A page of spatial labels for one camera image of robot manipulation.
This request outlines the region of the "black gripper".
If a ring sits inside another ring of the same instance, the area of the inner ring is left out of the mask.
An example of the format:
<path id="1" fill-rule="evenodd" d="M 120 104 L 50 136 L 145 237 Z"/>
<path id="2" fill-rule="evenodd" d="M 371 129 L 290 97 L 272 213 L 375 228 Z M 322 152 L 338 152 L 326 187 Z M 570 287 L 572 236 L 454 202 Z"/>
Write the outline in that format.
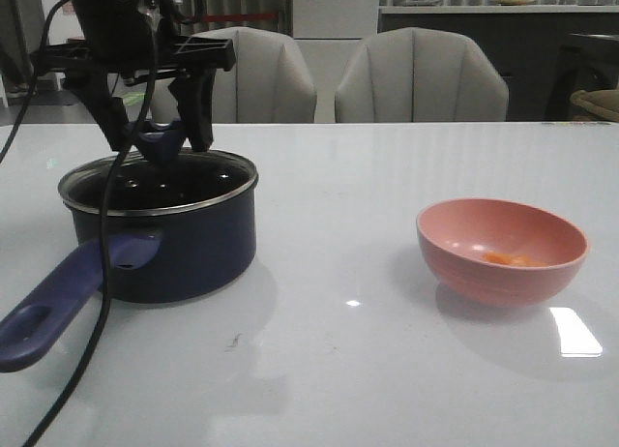
<path id="1" fill-rule="evenodd" d="M 42 44 L 31 54 L 36 75 L 62 73 L 72 77 L 72 93 L 100 127 L 112 151 L 126 142 L 129 124 L 122 100 L 111 94 L 108 74 L 128 84 L 174 78 L 168 86 L 194 152 L 213 143 L 214 72 L 236 63 L 230 40 L 184 36 L 182 29 L 206 15 L 205 0 L 61 0 L 70 2 L 84 39 L 59 45 Z"/>

